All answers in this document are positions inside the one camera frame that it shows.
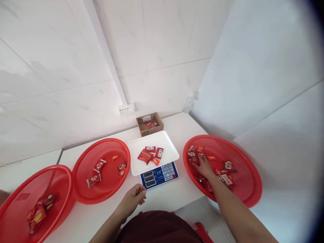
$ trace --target small cardboard box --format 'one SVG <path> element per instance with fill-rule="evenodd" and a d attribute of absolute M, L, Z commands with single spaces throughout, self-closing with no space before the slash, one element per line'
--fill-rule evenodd
<path fill-rule="evenodd" d="M 138 117 L 138 118 L 136 118 L 136 120 L 137 120 L 137 125 L 138 125 L 139 131 L 140 131 L 142 137 L 159 132 L 159 131 L 163 131 L 164 124 L 157 112 Z M 153 121 L 153 120 L 157 120 L 159 125 L 154 126 L 154 124 L 152 123 L 152 128 L 149 129 L 146 126 L 146 124 L 144 124 L 144 123 Z"/>

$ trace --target white wall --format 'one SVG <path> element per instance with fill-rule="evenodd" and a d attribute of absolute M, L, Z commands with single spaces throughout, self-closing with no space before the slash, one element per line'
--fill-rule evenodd
<path fill-rule="evenodd" d="M 287 243 L 308 237 L 322 191 L 323 46 L 309 14 L 297 1 L 236 0 L 192 110 L 252 159 L 263 194 L 251 210 Z"/>
<path fill-rule="evenodd" d="M 324 78 L 323 43 L 296 0 L 235 1 L 192 114 L 233 139 Z"/>
<path fill-rule="evenodd" d="M 121 117 L 83 1 L 0 3 L 0 166 L 180 112 L 198 90 L 233 0 L 95 1 L 128 102 Z"/>

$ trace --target blue scale panel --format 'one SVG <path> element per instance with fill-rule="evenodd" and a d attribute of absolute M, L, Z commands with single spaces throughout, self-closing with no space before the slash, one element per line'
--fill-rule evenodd
<path fill-rule="evenodd" d="M 179 174 L 176 165 L 171 162 L 141 174 L 141 183 L 148 190 L 177 178 Z"/>

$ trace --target dark red shirt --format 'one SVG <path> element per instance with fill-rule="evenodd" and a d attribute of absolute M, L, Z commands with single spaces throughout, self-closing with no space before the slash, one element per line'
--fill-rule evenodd
<path fill-rule="evenodd" d="M 182 218 L 166 211 L 140 213 L 121 230 L 115 243 L 204 243 Z"/>

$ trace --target white tray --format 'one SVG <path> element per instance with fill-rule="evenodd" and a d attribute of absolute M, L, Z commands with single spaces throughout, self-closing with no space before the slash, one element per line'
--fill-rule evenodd
<path fill-rule="evenodd" d="M 127 143 L 127 147 L 131 153 L 131 170 L 134 176 L 138 176 L 156 168 L 156 165 L 152 161 L 146 165 L 145 162 L 137 159 L 141 151 L 146 146 L 155 146 L 156 149 L 158 147 L 163 148 L 162 157 L 158 167 L 172 161 L 176 161 L 180 157 L 166 131 L 153 133 L 151 135 L 130 141 Z"/>

